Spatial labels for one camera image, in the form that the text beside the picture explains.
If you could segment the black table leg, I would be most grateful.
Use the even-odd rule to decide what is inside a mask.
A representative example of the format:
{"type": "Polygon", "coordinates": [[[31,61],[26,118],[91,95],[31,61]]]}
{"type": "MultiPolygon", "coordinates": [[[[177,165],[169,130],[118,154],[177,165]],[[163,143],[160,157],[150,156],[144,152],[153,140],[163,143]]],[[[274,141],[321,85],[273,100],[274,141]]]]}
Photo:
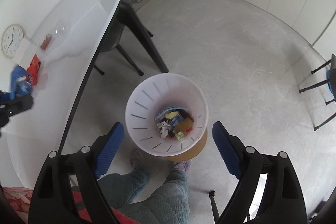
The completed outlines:
{"type": "Polygon", "coordinates": [[[127,28],[131,30],[133,35],[138,39],[149,56],[152,58],[155,65],[157,65],[161,73],[168,73],[168,67],[152,42],[148,30],[142,24],[131,5],[124,0],[121,0],[120,4],[118,5],[117,20],[122,25],[127,26],[127,28]]]}

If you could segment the white trash bin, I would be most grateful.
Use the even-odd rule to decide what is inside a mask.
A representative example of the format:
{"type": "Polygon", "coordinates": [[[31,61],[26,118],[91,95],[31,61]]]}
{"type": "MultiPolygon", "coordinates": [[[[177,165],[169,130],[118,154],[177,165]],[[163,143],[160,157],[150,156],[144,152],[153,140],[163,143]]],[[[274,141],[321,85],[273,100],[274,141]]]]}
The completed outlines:
{"type": "Polygon", "coordinates": [[[125,121],[127,131],[137,147],[152,156],[170,161],[187,161],[198,156],[207,141],[209,107],[201,89],[185,76],[163,73],[144,80],[130,95],[125,121]],[[154,117],[168,106],[186,106],[166,114],[165,119],[154,117]],[[166,139],[158,133],[157,124],[166,121],[171,131],[166,139]],[[175,132],[183,131],[178,141],[175,132]]]}

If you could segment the blue white snack bag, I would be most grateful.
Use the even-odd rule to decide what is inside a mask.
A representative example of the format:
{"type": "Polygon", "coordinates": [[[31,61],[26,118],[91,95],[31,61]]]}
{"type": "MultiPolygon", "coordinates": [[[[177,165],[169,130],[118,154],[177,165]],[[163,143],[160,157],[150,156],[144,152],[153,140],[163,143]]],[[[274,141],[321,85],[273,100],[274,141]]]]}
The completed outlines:
{"type": "Polygon", "coordinates": [[[10,99],[31,94],[33,92],[33,77],[23,67],[15,65],[11,72],[10,99]]]}

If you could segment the red wrapper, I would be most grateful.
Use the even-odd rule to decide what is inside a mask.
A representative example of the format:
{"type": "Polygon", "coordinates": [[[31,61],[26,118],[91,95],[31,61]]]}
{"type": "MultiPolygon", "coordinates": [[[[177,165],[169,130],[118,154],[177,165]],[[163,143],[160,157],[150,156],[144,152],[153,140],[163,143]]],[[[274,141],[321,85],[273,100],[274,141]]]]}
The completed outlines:
{"type": "Polygon", "coordinates": [[[37,55],[34,55],[33,59],[30,62],[29,67],[27,68],[27,73],[30,75],[29,79],[32,86],[35,86],[38,83],[38,72],[41,67],[41,61],[37,55]]]}

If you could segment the dark grey chair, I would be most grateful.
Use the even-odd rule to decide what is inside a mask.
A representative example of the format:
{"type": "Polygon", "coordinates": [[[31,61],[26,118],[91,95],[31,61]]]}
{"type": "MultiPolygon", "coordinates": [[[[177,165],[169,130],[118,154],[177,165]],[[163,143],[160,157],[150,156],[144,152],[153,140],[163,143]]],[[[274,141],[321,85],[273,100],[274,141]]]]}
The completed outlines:
{"type": "Polygon", "coordinates": [[[117,20],[117,16],[121,14],[119,5],[122,4],[122,0],[82,1],[84,3],[78,10],[83,9],[84,14],[75,16],[72,27],[70,27],[70,37],[79,39],[79,48],[90,58],[90,61],[84,63],[88,71],[96,69],[103,75],[104,72],[95,64],[96,59],[100,53],[116,49],[137,73],[143,76],[143,72],[119,45],[125,27],[117,20]]]}

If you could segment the clear plastic bottle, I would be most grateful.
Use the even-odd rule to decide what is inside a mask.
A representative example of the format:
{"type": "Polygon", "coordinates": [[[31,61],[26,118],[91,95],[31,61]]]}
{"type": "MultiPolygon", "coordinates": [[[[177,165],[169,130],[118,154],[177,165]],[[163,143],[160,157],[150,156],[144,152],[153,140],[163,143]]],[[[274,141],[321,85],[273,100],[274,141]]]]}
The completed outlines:
{"type": "Polygon", "coordinates": [[[42,51],[46,51],[50,47],[53,47],[54,44],[56,45],[56,47],[58,47],[68,37],[70,30],[71,30],[70,22],[67,22],[65,20],[59,20],[54,26],[54,28],[52,28],[52,30],[50,30],[50,32],[46,34],[39,48],[42,51]]]}

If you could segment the white paper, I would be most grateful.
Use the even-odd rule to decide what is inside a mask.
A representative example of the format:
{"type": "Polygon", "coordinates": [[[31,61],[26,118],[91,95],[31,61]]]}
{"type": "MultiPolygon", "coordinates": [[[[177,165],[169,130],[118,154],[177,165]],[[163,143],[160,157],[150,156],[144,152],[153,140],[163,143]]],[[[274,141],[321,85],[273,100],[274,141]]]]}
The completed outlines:
{"type": "Polygon", "coordinates": [[[166,121],[160,122],[157,124],[158,133],[162,139],[166,139],[171,131],[171,125],[168,124],[166,121]]]}

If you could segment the green white wrapper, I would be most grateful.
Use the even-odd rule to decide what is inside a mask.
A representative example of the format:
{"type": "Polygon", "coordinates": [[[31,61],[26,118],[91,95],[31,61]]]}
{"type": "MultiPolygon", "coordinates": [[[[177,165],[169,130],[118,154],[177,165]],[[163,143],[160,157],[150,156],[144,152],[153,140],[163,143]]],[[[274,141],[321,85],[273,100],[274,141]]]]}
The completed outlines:
{"type": "Polygon", "coordinates": [[[183,131],[175,132],[174,136],[178,141],[181,141],[182,139],[185,138],[185,133],[183,131]]]}

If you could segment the round wall clock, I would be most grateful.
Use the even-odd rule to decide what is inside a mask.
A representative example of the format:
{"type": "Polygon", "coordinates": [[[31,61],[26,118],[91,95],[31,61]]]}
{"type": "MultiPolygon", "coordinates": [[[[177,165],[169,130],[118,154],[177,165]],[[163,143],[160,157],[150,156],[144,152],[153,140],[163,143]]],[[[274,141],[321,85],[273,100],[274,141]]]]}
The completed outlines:
{"type": "Polygon", "coordinates": [[[3,55],[8,59],[13,59],[24,36],[20,25],[12,24],[8,26],[1,38],[1,51],[3,55]]]}

